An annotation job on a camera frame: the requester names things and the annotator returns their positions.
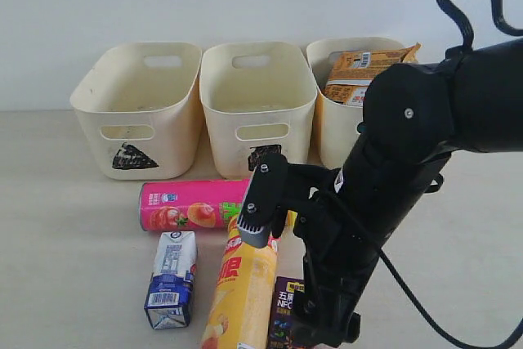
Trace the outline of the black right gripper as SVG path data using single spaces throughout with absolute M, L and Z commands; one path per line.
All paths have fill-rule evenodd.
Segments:
M 298 214 L 305 292 L 294 302 L 296 335 L 331 347 L 360 335 L 355 313 L 382 246 L 382 166 L 348 160 L 337 171 L 289 164 L 283 202 Z

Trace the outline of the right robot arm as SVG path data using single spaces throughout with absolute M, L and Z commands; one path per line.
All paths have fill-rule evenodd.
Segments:
M 396 64 L 371 83 L 364 129 L 345 163 L 291 205 L 306 247 L 293 335 L 337 347 L 360 333 L 355 308 L 382 246 L 456 150 L 522 148 L 522 42 L 452 49 L 435 65 Z

